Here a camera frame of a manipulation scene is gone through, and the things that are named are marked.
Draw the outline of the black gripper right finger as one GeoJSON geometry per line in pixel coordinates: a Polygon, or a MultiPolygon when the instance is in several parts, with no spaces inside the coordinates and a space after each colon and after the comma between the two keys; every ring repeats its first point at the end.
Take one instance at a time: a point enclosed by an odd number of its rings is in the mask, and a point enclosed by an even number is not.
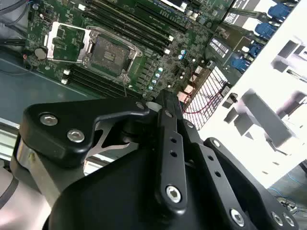
{"type": "Polygon", "coordinates": [[[195,126],[176,114],[184,153],[196,170],[195,188],[208,205],[213,230],[297,230],[288,211],[216,138],[202,140],[195,126]]]}

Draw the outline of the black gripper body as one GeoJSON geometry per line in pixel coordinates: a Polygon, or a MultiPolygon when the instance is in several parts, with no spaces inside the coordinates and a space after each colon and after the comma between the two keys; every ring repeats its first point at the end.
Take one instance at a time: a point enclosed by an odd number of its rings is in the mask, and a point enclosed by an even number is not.
{"type": "Polygon", "coordinates": [[[50,230],[212,230],[178,125],[160,124],[155,149],[135,150],[74,182],[55,202],[50,230]]]}

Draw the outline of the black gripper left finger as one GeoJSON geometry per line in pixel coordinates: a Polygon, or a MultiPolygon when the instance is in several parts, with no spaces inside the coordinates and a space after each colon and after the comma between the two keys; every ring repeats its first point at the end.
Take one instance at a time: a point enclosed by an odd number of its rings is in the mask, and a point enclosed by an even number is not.
{"type": "Polygon", "coordinates": [[[74,182],[135,150],[155,149],[160,124],[176,125],[177,96],[34,104],[24,111],[14,156],[51,206],[74,182]]]}

